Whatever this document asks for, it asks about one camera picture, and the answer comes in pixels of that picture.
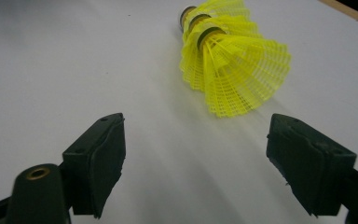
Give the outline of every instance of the white surface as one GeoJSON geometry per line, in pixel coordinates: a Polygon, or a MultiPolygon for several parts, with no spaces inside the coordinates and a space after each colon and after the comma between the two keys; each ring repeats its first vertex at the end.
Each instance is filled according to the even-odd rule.
{"type": "Polygon", "coordinates": [[[248,0],[292,70],[248,115],[217,119],[178,69],[192,2],[0,0],[0,199],[123,112],[127,159],[102,218],[80,223],[343,223],[309,217],[265,156],[269,119],[302,119],[358,154],[358,22],[316,0],[248,0]]]}

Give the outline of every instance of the plastic shuttlecock skirt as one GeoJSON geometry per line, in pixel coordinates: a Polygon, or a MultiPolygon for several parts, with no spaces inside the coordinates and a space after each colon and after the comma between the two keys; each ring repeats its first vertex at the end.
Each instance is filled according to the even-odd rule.
{"type": "Polygon", "coordinates": [[[290,70],[287,47],[274,40],[216,34],[203,42],[205,100],[218,117],[262,105],[290,70]]]}
{"type": "Polygon", "coordinates": [[[222,16],[206,19],[201,25],[194,27],[188,40],[182,48],[180,68],[184,72],[183,79],[192,89],[204,91],[203,52],[199,50],[198,40],[202,33],[210,27],[220,27],[228,35],[242,35],[262,38],[254,22],[243,22],[240,17],[222,16]]]}

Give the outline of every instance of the yellow mesh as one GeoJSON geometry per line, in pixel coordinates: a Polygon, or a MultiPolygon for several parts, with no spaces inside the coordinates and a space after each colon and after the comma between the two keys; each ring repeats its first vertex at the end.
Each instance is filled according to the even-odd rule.
{"type": "Polygon", "coordinates": [[[197,24],[182,50],[184,80],[205,91],[205,101],[218,117],[245,114],[267,101],[282,85],[291,56],[287,47],[262,38],[252,22],[210,18],[197,24]],[[226,34],[211,35],[201,50],[201,34],[219,27],[226,34]]]}
{"type": "Polygon", "coordinates": [[[182,61],[180,62],[180,68],[184,72],[183,79],[194,90],[204,91],[205,86],[203,57],[202,52],[197,49],[197,41],[205,29],[215,26],[220,27],[226,34],[262,38],[257,31],[257,25],[254,22],[243,22],[241,17],[210,18],[195,26],[182,48],[182,61]]]}
{"type": "Polygon", "coordinates": [[[202,50],[205,100],[218,117],[259,107],[282,85],[290,69],[287,47],[274,40],[213,35],[202,50]]]}
{"type": "Polygon", "coordinates": [[[184,19],[184,43],[186,42],[186,39],[189,35],[188,27],[190,22],[200,14],[207,14],[213,18],[220,16],[240,16],[237,19],[240,19],[242,21],[250,21],[250,12],[249,9],[246,8],[243,4],[243,0],[208,0],[190,11],[184,19]]]}

